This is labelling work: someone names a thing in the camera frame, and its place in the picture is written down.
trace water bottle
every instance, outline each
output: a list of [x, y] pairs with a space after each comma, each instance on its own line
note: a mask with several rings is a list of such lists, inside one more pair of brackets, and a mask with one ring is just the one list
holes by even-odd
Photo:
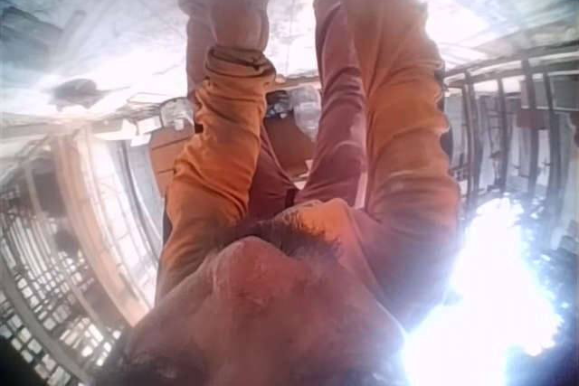
[[312, 141], [318, 137], [322, 104], [319, 92], [308, 86], [289, 91], [289, 101], [293, 108], [298, 128]]

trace orange sleeve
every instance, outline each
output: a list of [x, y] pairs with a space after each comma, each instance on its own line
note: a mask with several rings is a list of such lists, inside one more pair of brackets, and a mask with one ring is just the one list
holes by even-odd
[[199, 267], [212, 247], [215, 225], [242, 219], [260, 152], [265, 92], [275, 70], [260, 52], [212, 49], [208, 79], [196, 96], [201, 109], [195, 135], [176, 159], [166, 194], [173, 229], [161, 256], [157, 297]]
[[416, 0], [343, 4], [368, 98], [365, 210], [382, 224], [362, 242], [384, 292], [408, 311], [438, 291], [457, 249], [460, 194], [440, 143], [443, 63]]

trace red pants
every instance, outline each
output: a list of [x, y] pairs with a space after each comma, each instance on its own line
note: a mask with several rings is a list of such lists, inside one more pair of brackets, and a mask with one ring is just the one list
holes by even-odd
[[[187, 75], [190, 95], [204, 78], [204, 58], [215, 44], [203, 3], [182, 0], [189, 14]], [[346, 15], [339, 0], [315, 0], [316, 51], [321, 79], [322, 114], [309, 179], [299, 191], [280, 166], [265, 127], [250, 190], [249, 217], [272, 217], [303, 202], [344, 199], [362, 206], [365, 193], [365, 92]]]

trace sunlight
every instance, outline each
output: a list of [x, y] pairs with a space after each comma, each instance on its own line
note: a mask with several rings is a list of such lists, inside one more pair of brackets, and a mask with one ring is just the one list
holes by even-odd
[[436, 309], [404, 348], [412, 386], [501, 386], [509, 349], [535, 356], [555, 344], [561, 319], [521, 255], [521, 212], [509, 198], [478, 209], [451, 280], [460, 301]]

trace hand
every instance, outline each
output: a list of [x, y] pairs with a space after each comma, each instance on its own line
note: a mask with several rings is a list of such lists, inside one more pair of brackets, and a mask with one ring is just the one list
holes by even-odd
[[267, 6], [270, 0], [214, 0], [217, 45], [263, 52], [270, 39]]

